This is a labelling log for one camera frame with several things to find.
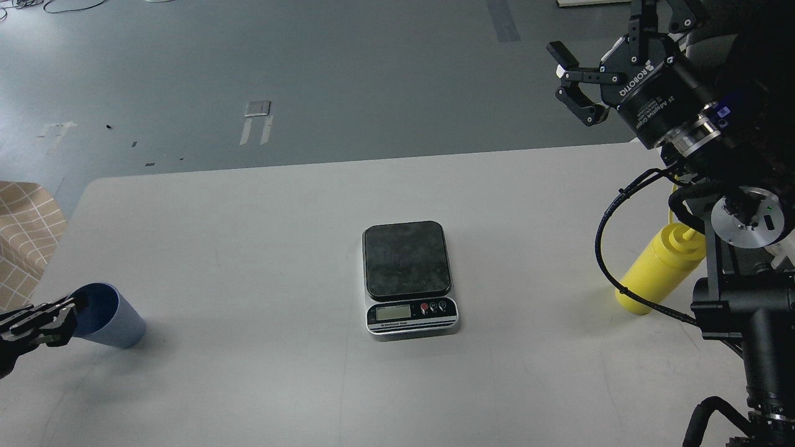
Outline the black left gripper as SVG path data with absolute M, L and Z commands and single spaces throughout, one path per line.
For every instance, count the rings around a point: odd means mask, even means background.
M 67 345 L 76 334 L 78 317 L 88 305 L 83 292 L 72 292 L 54 302 L 29 304 L 1 316 L 1 379 L 16 367 L 29 347 Z

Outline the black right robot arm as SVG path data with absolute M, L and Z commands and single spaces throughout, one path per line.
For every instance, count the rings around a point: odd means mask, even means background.
M 701 445 L 713 413 L 742 435 L 730 446 L 793 445 L 793 2 L 670 1 L 659 31 L 654 1 L 630 4 L 627 33 L 594 68 L 562 42 L 555 96 L 584 125 L 616 111 L 658 150 L 600 220 L 594 255 L 629 311 L 651 309 L 698 327 L 745 368 L 743 416 L 724 399 L 693 410 L 684 446 Z M 666 178 L 670 221 L 621 280 L 602 238 L 616 210 Z

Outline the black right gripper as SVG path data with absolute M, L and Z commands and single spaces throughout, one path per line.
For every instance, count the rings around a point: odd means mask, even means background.
M 685 35 L 708 20 L 701 1 L 666 3 L 672 12 L 668 33 Z M 547 52 L 561 69 L 555 97 L 587 127 L 604 122 L 608 105 L 645 147 L 659 147 L 668 132 L 717 102 L 719 93 L 701 78 L 674 40 L 658 31 L 658 3 L 631 1 L 627 37 L 602 57 L 604 71 L 581 67 L 563 42 L 549 42 Z M 603 85 L 600 94 L 605 105 L 586 96 L 582 84 Z

